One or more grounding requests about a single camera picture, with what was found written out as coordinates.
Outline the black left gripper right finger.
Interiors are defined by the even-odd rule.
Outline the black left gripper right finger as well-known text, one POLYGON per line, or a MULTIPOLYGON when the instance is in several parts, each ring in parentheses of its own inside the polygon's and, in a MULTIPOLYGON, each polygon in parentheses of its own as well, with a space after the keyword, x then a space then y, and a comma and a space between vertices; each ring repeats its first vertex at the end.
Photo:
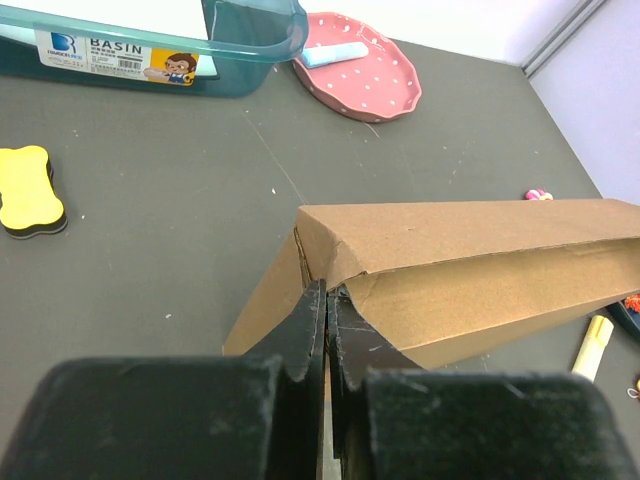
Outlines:
POLYGON ((346 479, 635 479, 600 391, 571 374, 442 373, 327 300, 334 455, 346 479))

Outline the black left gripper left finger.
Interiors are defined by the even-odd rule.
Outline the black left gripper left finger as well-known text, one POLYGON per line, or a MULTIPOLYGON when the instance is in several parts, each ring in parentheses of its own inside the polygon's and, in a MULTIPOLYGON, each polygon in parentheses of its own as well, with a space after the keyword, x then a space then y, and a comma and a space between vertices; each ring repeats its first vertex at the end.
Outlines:
POLYGON ((326 284, 240 356, 80 358, 40 381, 5 479, 318 479, 326 284))

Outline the brown cardboard box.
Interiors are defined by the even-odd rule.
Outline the brown cardboard box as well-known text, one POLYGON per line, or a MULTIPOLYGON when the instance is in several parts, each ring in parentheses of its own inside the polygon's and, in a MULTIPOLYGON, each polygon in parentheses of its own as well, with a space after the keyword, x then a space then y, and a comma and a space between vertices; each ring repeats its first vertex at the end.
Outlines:
POLYGON ((304 289, 357 312, 433 368, 589 314, 639 290, 639 209, 613 199, 306 205, 223 350, 246 353, 304 289))

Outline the pale yellow highlighter pen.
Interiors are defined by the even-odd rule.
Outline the pale yellow highlighter pen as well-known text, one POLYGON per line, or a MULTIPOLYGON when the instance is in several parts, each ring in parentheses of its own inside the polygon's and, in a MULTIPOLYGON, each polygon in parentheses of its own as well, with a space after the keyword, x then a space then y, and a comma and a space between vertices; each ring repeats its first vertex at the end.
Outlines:
POLYGON ((604 351, 614 331, 611 320, 603 315, 592 317, 571 372, 594 382, 604 351))

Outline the orange sun flower toy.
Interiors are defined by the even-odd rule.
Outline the orange sun flower toy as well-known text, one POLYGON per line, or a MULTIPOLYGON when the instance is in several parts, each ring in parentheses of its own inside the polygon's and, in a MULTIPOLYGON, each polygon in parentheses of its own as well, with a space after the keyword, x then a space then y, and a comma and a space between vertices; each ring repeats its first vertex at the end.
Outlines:
POLYGON ((633 387, 626 390, 627 395, 634 400, 640 399, 640 380, 637 380, 633 387))

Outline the dark blue leaf plate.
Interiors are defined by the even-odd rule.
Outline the dark blue leaf plate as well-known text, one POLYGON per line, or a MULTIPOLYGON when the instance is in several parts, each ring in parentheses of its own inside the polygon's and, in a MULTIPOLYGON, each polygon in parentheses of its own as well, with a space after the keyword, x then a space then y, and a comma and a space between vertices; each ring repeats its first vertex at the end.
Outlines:
POLYGON ((611 319, 620 326, 630 337, 639 340, 639 313, 627 308, 624 302, 616 302, 606 307, 611 319))

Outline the pink flower toy right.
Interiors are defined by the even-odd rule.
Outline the pink flower toy right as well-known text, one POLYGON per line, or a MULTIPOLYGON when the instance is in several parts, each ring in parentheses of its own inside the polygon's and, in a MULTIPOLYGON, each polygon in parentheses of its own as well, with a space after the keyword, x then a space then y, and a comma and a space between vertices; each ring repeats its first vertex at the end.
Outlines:
POLYGON ((543 189, 530 189, 525 193, 524 199, 528 201, 551 201, 554 197, 550 192, 543 189))

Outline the yellow bone-shaped eraser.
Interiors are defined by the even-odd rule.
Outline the yellow bone-shaped eraser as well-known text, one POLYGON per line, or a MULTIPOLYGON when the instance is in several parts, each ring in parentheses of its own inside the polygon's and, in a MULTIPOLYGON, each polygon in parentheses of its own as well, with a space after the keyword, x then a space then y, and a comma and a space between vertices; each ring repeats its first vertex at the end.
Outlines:
POLYGON ((1 226, 11 237, 27 239, 66 228, 65 207, 52 178, 49 154, 43 147, 1 149, 1 226))

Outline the pink dotted plate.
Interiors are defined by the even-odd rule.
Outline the pink dotted plate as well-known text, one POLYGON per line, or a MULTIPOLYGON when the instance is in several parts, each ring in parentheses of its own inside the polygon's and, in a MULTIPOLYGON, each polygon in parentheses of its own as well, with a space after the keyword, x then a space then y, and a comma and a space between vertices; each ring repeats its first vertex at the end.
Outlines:
POLYGON ((321 103, 348 118, 385 123, 412 113, 422 96, 412 62, 390 39, 364 22, 335 12, 310 13, 305 48, 363 42, 361 59, 308 69, 300 56, 294 72, 321 103))

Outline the teal plastic basin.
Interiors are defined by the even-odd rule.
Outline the teal plastic basin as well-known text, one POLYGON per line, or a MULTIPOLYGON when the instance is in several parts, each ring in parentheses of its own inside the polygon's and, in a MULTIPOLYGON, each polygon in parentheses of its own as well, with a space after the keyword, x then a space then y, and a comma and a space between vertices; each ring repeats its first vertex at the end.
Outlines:
POLYGON ((309 35, 297 1, 200 1, 207 40, 47 26, 1 9, 1 71, 75 85, 210 97, 253 93, 309 35))

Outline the light blue chalk stick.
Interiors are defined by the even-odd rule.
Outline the light blue chalk stick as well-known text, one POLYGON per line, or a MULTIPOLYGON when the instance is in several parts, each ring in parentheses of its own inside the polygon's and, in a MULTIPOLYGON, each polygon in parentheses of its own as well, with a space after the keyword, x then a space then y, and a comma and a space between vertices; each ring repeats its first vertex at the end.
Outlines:
POLYGON ((349 42, 305 48, 300 55, 300 60, 306 68, 313 69, 334 63, 361 59, 368 54, 369 49, 363 42, 349 42))

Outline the white paper sheet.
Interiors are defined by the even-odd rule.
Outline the white paper sheet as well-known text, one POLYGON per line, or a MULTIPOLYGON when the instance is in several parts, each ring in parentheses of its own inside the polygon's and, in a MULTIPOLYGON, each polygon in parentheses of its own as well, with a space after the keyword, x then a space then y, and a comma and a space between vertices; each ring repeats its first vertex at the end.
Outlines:
POLYGON ((207 40, 200 1, 2 1, 1 9, 47 26, 97 31, 110 26, 207 40))

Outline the grey aluminium frame post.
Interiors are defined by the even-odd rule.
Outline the grey aluminium frame post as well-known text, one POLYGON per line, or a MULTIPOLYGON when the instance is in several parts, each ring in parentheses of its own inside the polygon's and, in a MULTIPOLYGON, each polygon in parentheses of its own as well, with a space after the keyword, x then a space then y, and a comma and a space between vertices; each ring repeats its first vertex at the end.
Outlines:
POLYGON ((580 0, 522 61, 520 68, 530 80, 558 54, 609 0, 580 0))

